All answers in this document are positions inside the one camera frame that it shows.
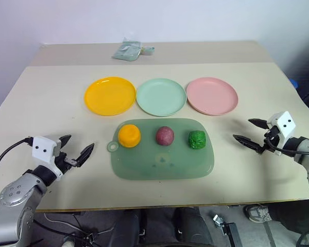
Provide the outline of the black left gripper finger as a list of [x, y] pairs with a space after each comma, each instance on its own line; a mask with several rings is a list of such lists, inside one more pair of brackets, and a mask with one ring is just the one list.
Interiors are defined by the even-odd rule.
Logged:
[[72, 136], [70, 134], [60, 137], [61, 149], [68, 143]]
[[79, 157], [75, 159], [76, 161], [76, 167], [81, 167], [86, 160], [90, 157], [93, 149], [94, 149], [95, 144], [92, 143], [88, 146], [86, 146], [80, 153]]

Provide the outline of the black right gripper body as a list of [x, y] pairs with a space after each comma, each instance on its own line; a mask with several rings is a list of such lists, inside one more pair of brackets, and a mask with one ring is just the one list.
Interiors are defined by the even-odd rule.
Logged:
[[268, 150], [272, 153], [277, 151], [278, 150], [278, 144], [279, 144], [279, 141], [280, 141], [280, 138], [278, 136], [279, 133], [280, 133], [279, 129], [276, 126], [269, 129], [264, 134], [264, 144], [257, 149], [257, 153], [262, 154], [266, 150]]

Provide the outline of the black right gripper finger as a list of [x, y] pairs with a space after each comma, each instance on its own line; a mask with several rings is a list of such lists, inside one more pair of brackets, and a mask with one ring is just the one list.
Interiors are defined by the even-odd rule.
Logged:
[[255, 142], [253, 142], [251, 139], [249, 139], [245, 136], [236, 135], [236, 134], [233, 134], [232, 136], [235, 138], [235, 140], [237, 140], [243, 146], [254, 150], [258, 154], [263, 153], [263, 147], [260, 146], [259, 144], [255, 143]]
[[252, 118], [252, 119], [248, 119], [248, 121], [261, 129], [268, 129], [268, 124], [266, 120]]

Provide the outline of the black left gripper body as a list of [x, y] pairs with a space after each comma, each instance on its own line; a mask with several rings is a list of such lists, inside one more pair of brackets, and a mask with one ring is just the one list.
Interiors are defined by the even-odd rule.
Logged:
[[73, 159], [67, 158], [66, 153], [60, 152], [59, 155], [55, 157], [55, 165], [62, 174], [65, 174], [72, 167], [77, 167], [77, 162]]

